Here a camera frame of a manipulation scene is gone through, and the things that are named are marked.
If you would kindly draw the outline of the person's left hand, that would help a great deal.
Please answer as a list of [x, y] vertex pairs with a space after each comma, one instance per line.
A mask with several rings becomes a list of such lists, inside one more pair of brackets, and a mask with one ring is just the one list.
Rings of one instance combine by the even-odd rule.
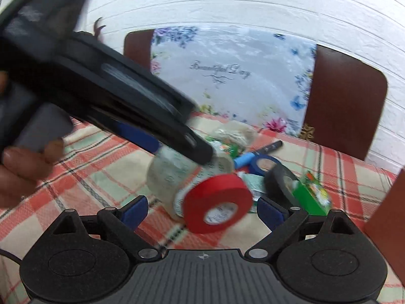
[[23, 147], [8, 147], [1, 157], [0, 206], [16, 207], [22, 197], [32, 195], [41, 180], [46, 179], [64, 154], [64, 141], [57, 139], [45, 146], [43, 152]]

